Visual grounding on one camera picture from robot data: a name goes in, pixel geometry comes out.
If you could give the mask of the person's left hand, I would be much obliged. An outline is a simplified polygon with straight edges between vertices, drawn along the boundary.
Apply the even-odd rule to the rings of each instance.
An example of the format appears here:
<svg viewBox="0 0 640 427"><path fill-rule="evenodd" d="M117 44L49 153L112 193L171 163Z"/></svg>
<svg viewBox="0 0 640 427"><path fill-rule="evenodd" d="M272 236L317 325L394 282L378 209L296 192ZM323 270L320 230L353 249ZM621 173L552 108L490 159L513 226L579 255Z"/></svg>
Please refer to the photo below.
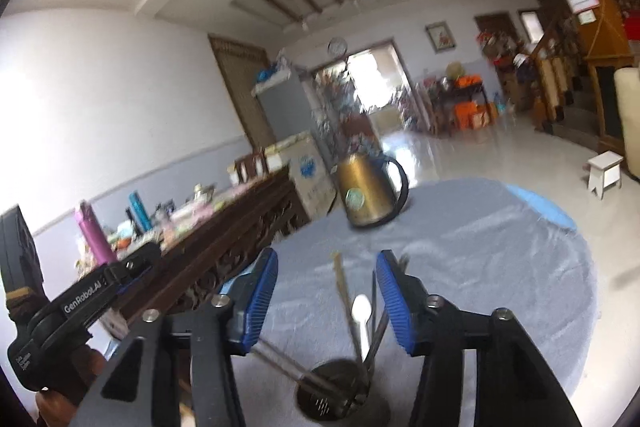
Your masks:
<svg viewBox="0 0 640 427"><path fill-rule="evenodd" d="M39 416L47 426L68 426L79 403L106 364L104 355L82 346L57 358L50 367L47 386L36 394Z"/></svg>

